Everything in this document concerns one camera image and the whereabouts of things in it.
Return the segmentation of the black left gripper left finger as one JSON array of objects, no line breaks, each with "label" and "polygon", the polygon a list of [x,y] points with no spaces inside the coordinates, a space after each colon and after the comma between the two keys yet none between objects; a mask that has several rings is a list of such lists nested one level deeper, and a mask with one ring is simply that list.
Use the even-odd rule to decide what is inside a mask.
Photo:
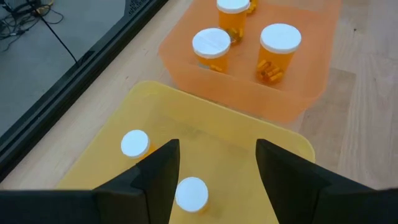
[{"label": "black left gripper left finger", "polygon": [[180,169],[171,139],[130,169],[95,188],[99,224],[168,224]]}]

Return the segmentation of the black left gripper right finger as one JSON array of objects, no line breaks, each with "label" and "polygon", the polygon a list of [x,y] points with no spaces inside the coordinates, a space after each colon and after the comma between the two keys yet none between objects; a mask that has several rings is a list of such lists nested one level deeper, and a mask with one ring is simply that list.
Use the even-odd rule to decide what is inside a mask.
[{"label": "black left gripper right finger", "polygon": [[280,224],[353,223],[356,193],[372,189],[268,140],[256,141],[262,183]]}]

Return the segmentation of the small amber pill bottle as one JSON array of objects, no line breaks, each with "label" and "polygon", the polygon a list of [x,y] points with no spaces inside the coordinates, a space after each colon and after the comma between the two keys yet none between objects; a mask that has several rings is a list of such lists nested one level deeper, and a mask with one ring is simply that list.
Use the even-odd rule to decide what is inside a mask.
[{"label": "small amber pill bottle", "polygon": [[198,213],[208,204],[209,191],[203,180],[198,177],[187,177],[178,183],[175,201],[184,211]]},{"label": "small amber pill bottle", "polygon": [[146,132],[135,129],[122,138],[121,151],[125,156],[133,159],[143,159],[155,151],[155,146]]}]

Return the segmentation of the white ball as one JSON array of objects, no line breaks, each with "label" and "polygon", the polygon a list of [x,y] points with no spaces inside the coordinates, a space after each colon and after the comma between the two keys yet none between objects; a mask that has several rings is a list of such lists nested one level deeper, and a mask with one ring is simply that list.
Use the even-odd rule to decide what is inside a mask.
[{"label": "white ball", "polygon": [[289,24],[276,23],[265,27],[260,35],[256,73],[260,82],[275,84],[283,79],[302,35]]}]

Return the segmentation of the translucent yellow plastic bin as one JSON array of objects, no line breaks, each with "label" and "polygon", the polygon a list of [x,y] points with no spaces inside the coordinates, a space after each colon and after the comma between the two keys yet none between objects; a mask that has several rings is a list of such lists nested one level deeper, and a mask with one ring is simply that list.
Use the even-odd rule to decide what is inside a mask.
[{"label": "translucent yellow plastic bin", "polygon": [[174,205],[170,224],[278,224],[256,162],[266,139],[314,161],[312,145],[288,129],[238,113],[157,82],[135,85],[59,182],[61,189],[93,189],[132,167],[121,151],[124,135],[140,129],[155,147],[180,141],[181,179],[198,177],[209,201],[198,213]]}]

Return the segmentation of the translucent orange plastic bin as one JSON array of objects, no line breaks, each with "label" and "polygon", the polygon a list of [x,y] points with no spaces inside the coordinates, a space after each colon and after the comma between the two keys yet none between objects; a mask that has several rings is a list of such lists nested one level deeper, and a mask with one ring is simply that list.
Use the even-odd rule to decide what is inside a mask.
[{"label": "translucent orange plastic bin", "polygon": [[[324,92],[341,0],[259,0],[246,20],[244,37],[231,47],[228,70],[199,66],[192,49],[194,35],[218,24],[216,0],[193,0],[160,46],[160,57],[183,91],[265,119],[289,122]],[[302,41],[284,78],[263,85],[256,62],[263,28],[275,23],[296,27]]]}]

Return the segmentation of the black aluminium table frame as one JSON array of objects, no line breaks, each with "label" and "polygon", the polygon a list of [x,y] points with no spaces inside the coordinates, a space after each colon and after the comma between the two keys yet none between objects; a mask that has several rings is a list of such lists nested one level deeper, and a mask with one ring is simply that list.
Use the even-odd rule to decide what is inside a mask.
[{"label": "black aluminium table frame", "polygon": [[0,136],[0,183],[168,1],[123,0],[122,17]]}]

